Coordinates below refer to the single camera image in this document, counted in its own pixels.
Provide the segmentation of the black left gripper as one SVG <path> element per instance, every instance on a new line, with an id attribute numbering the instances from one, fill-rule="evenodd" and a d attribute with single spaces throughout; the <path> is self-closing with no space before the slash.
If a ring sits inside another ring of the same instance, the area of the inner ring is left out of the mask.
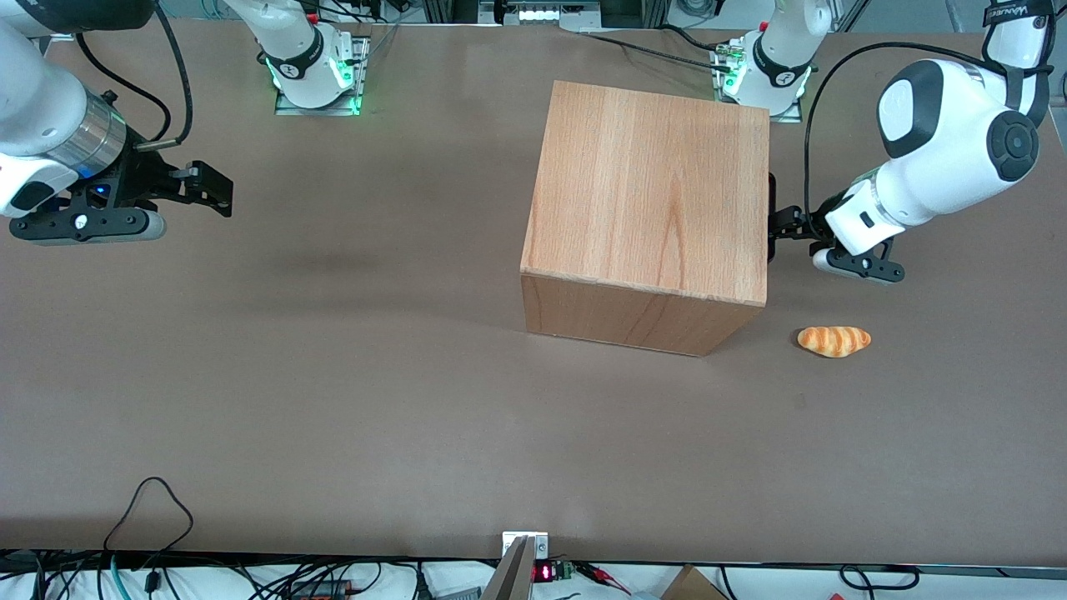
<path id="1" fill-rule="evenodd" d="M 839 192 L 832 198 L 826 198 L 815 210 L 801 207 L 787 207 L 769 216 L 769 242 L 778 240 L 805 240 L 809 238 L 809 228 L 813 236 L 826 244 L 837 244 L 837 235 L 827 221 L 827 216 L 833 212 L 842 202 L 846 201 L 846 192 Z"/>

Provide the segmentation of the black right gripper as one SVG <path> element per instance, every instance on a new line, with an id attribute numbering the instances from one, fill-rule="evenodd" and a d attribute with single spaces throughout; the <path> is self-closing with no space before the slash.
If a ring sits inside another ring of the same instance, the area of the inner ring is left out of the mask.
<path id="1" fill-rule="evenodd" d="M 233 215 L 233 181 L 205 161 L 172 165 L 160 152 L 123 151 L 117 160 L 89 178 L 71 185 L 65 206 L 83 203 L 91 208 L 144 208 L 157 210 L 155 201 L 168 200 Z"/>

